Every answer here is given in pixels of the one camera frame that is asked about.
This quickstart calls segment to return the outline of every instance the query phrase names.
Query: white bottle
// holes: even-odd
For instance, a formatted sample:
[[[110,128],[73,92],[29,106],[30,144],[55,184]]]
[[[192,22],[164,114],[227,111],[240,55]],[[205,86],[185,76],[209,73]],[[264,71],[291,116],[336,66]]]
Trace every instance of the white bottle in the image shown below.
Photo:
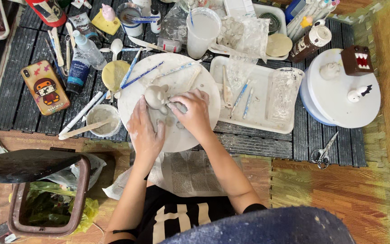
[[[78,45],[79,51],[83,54],[85,59],[97,70],[102,70],[108,62],[106,62],[105,57],[99,51],[99,48],[94,44],[93,41],[81,35],[77,30],[73,31],[74,42]]]
[[[151,26],[151,31],[153,31],[153,33],[159,33],[161,28],[162,28],[162,18],[160,16],[160,12],[159,12],[159,9],[157,7],[157,5],[155,4],[152,4],[150,6],[150,16],[158,16],[159,18],[156,18],[156,23],[150,23],[150,26]]]

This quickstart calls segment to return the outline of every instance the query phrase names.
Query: newspaper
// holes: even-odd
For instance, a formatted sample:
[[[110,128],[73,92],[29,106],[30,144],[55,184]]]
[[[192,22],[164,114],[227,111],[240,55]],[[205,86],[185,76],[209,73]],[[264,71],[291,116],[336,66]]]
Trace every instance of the newspaper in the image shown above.
[[[231,157],[242,169],[239,155],[233,154]],[[110,187],[103,188],[105,194],[119,200],[131,171],[132,168],[129,168]],[[226,196],[205,151],[160,153],[148,180],[179,197]]]

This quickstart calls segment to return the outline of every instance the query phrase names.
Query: brown domo figurine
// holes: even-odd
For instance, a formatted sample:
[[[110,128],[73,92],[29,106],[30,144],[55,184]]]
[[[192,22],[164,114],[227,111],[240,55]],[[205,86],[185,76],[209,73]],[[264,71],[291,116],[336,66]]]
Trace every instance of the brown domo figurine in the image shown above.
[[[341,52],[346,75],[362,76],[374,72],[368,47],[351,45]]]
[[[59,101],[59,95],[55,92],[56,90],[55,81],[49,78],[42,78],[34,84],[34,92],[39,97],[43,97],[43,102],[46,105],[51,105]]]

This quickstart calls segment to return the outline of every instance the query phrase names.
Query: brown bottle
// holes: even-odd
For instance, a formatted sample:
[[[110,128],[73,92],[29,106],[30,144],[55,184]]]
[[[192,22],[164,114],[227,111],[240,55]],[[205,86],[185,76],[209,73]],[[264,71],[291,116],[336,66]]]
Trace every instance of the brown bottle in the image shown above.
[[[314,25],[305,36],[296,42],[288,59],[293,63],[298,63],[329,43],[331,39],[332,33],[328,27],[322,24]]]

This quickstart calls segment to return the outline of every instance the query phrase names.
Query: baby milo phone case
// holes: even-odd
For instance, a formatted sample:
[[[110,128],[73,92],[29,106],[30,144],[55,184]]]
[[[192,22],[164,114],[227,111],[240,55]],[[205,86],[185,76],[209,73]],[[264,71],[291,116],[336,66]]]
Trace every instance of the baby milo phone case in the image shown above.
[[[44,116],[70,106],[70,101],[48,61],[31,64],[22,68],[20,73]]]

